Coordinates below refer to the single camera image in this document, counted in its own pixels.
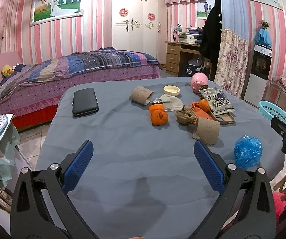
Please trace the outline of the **desk lamp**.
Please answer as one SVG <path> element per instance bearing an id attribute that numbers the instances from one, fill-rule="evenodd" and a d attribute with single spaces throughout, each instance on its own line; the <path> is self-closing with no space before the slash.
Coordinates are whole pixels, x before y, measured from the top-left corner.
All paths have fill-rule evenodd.
<path id="1" fill-rule="evenodd" d="M 176 27 L 173 29 L 173 42 L 178 42 L 179 40 L 179 34 L 182 32 L 182 26 L 180 24 L 177 24 Z"/>

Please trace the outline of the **grey cloth rag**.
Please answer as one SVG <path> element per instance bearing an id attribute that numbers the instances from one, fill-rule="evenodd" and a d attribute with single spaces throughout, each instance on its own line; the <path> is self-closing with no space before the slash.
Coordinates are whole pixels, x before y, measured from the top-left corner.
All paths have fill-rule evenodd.
<path id="1" fill-rule="evenodd" d="M 159 99 L 163 102 L 165 111 L 180 111 L 184 106 L 179 98 L 168 94 L 162 95 Z"/>

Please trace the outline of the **grey table cloth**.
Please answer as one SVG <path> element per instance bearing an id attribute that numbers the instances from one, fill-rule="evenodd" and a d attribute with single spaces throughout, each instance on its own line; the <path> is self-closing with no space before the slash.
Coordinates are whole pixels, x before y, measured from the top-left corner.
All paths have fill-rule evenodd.
<path id="1" fill-rule="evenodd" d="M 159 97 L 166 85 L 180 88 L 185 105 L 198 100 L 187 77 L 82 84 L 60 99 L 36 167 L 93 143 L 93 158 L 68 196 L 100 238 L 187 238 L 216 201 L 194 156 L 193 127 L 179 125 L 174 112 L 155 127 L 148 107 L 129 99 L 137 86 Z M 99 111 L 74 117 L 73 94 L 85 88 L 95 90 Z"/>

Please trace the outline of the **striped plaid blanket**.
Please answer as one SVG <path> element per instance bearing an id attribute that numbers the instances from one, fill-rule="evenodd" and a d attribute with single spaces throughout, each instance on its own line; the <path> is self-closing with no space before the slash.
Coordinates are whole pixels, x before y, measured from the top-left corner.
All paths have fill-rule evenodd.
<path id="1" fill-rule="evenodd" d="M 15 67 L 13 74 L 1 81 L 0 102 L 11 96 L 15 90 L 26 85 L 65 80 L 99 70 L 135 68 L 147 65 L 161 67 L 159 61 L 150 54 L 117 50 L 112 47 L 89 52 L 75 52 L 34 65 L 19 64 Z"/>

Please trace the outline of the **black hanging coat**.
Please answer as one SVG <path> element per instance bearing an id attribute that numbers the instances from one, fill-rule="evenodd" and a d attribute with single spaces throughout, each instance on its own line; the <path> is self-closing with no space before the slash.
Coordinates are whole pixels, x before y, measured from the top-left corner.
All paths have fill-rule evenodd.
<path id="1" fill-rule="evenodd" d="M 199 51 L 213 64 L 216 64 L 219 57 L 222 33 L 222 14 L 221 0 L 215 0 L 213 9 L 211 9 L 205 22 L 202 42 Z"/>

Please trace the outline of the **small framed photo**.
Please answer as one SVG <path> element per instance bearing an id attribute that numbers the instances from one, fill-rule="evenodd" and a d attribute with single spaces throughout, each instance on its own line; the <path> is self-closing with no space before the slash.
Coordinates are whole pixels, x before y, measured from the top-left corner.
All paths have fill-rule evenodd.
<path id="1" fill-rule="evenodd" d="M 215 0 L 205 0 L 196 3 L 196 19 L 206 19 L 213 9 Z"/>

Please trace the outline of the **small orange mandarin piece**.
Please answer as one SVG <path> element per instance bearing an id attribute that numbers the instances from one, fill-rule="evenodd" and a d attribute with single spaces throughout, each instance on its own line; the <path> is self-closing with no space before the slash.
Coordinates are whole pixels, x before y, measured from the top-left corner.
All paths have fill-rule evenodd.
<path id="1" fill-rule="evenodd" d="M 205 112 L 209 112 L 210 111 L 210 106 L 209 106 L 209 103 L 207 100 L 205 99 L 202 99 L 198 102 L 198 107 L 200 109 L 202 109 L 203 111 Z"/>

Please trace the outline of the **orange plastic lid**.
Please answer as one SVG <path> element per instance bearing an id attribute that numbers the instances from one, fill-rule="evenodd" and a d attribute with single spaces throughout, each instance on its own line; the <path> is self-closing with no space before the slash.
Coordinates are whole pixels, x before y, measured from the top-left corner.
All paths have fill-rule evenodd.
<path id="1" fill-rule="evenodd" d="M 164 109 L 164 105 L 163 104 L 152 104 L 150 107 L 149 107 L 149 112 L 150 114 L 152 114 L 153 112 L 157 111 L 157 110 L 161 110 L 161 111 L 165 111 Z"/>

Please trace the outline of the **cardboard tube roll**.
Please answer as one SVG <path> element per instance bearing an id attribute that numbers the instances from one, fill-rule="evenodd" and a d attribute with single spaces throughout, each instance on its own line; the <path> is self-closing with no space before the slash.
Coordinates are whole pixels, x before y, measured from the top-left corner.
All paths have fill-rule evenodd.
<path id="1" fill-rule="evenodd" d="M 154 91 L 143 86 L 137 86 L 131 92 L 129 99 L 142 105 L 148 105 L 151 102 L 153 94 Z"/>

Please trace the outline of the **brown paper cup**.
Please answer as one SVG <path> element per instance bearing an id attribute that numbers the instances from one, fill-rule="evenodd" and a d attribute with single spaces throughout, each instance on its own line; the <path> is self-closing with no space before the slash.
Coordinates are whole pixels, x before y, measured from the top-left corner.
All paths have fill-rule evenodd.
<path id="1" fill-rule="evenodd" d="M 206 145 L 215 145 L 219 139 L 220 123 L 218 121 L 198 118 L 194 125 L 192 137 L 202 140 Z"/>

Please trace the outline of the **patterned snack bag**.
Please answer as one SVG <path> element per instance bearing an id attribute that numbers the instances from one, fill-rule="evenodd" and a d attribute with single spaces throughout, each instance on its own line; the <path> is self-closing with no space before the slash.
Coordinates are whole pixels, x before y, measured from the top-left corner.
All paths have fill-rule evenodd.
<path id="1" fill-rule="evenodd" d="M 234 107 L 219 88 L 206 88 L 199 90 L 200 96 L 208 101 L 211 112 L 215 115 L 235 112 Z"/>

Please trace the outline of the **orange mandarin peel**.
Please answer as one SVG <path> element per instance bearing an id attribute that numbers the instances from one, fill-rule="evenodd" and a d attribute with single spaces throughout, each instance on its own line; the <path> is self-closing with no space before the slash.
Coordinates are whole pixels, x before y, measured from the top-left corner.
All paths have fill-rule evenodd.
<path id="1" fill-rule="evenodd" d="M 151 113 L 151 123 L 154 126 L 162 126 L 168 123 L 168 114 L 162 110 L 155 110 Z"/>

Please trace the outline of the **blue plastic bag ball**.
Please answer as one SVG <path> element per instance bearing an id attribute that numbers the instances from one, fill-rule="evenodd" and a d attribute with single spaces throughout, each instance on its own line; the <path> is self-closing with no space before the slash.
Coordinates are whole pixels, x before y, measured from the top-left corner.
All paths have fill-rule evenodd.
<path id="1" fill-rule="evenodd" d="M 235 164 L 241 169 L 251 168 L 260 162 L 262 157 L 262 142 L 254 136 L 244 135 L 234 146 Z"/>

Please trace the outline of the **brown paper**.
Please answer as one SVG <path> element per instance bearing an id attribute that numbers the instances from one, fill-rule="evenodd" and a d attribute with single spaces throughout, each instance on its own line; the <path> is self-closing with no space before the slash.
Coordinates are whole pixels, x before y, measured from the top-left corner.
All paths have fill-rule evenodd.
<path id="1" fill-rule="evenodd" d="M 175 111 L 176 121 L 181 125 L 195 124 L 198 120 L 198 116 L 195 111 L 186 105 L 181 110 Z"/>

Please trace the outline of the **floral curtain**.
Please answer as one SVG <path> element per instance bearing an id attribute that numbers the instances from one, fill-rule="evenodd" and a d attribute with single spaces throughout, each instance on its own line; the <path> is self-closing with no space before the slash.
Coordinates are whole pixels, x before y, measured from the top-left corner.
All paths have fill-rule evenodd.
<path id="1" fill-rule="evenodd" d="M 228 29 L 221 34 L 214 82 L 233 96 L 242 95 L 248 63 L 248 41 Z"/>

